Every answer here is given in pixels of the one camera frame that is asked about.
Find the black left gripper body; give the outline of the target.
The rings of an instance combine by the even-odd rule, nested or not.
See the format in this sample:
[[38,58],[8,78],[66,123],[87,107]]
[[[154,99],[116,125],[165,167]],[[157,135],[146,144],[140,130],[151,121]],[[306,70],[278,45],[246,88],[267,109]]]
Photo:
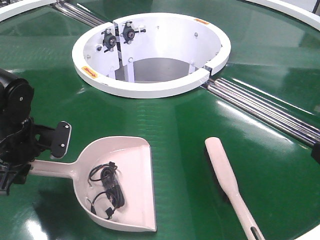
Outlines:
[[0,133],[0,194],[9,195],[12,184],[23,185],[31,162],[51,149],[55,128],[35,124],[29,117]]

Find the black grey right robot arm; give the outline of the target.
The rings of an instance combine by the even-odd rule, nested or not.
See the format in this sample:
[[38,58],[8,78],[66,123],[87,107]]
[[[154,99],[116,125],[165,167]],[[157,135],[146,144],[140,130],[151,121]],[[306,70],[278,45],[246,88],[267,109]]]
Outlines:
[[316,142],[311,151],[311,157],[320,164],[320,142]]

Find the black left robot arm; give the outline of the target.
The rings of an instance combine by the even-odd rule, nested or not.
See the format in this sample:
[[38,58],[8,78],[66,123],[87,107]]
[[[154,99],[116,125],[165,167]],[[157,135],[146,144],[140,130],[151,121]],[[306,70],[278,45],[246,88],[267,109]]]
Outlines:
[[30,116],[34,88],[4,69],[0,71],[0,194],[24,184],[31,163],[51,149],[54,128],[35,124]]

